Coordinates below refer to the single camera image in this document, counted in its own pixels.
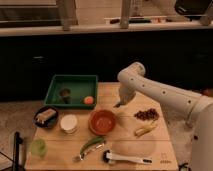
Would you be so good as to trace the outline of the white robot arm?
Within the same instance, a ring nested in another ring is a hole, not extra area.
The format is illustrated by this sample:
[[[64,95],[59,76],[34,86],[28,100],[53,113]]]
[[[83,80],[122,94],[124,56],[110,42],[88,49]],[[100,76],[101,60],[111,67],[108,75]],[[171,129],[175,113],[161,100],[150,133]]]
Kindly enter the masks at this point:
[[[186,123],[195,130],[192,139],[189,171],[213,171],[213,98],[144,77],[145,67],[134,62],[118,73],[119,103],[128,104],[137,92],[173,107],[187,115]]]

